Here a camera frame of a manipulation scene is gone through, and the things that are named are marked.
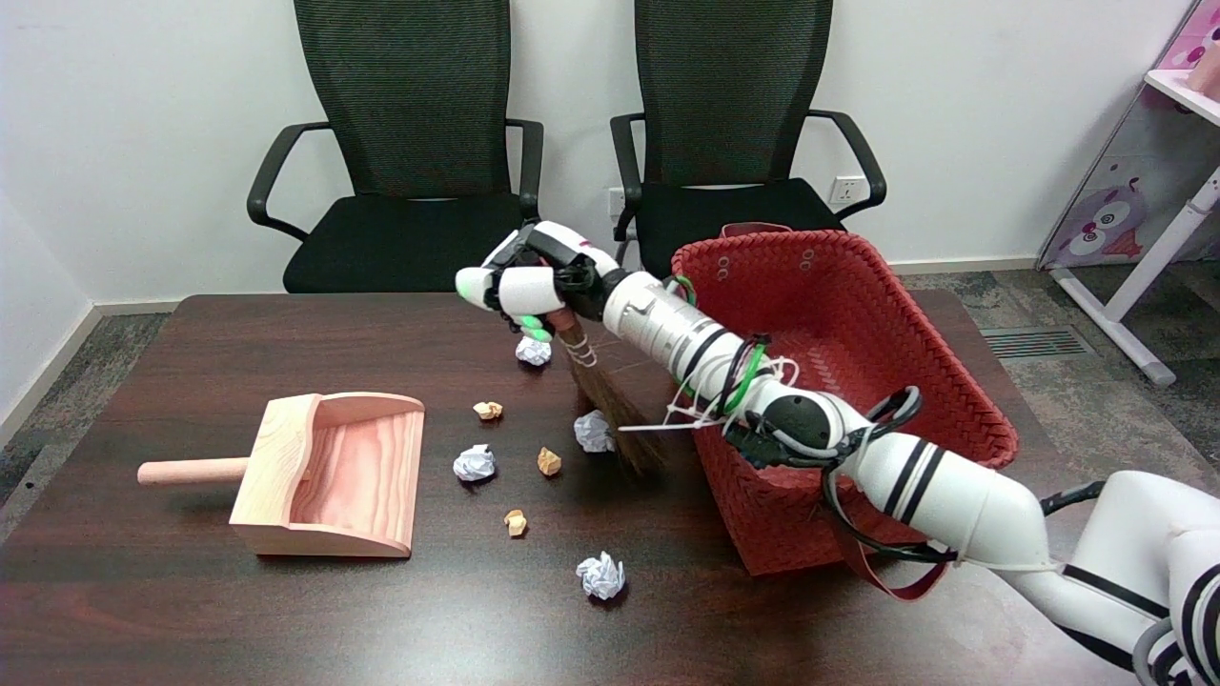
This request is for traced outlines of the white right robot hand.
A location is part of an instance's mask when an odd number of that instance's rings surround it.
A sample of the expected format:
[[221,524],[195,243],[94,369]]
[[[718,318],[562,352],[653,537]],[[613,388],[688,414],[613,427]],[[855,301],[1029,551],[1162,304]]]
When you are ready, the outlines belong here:
[[514,330],[558,332],[543,320],[570,312],[601,321],[612,291],[628,276],[610,253],[558,222],[526,223],[512,231],[482,264],[455,273],[458,295],[499,312]]

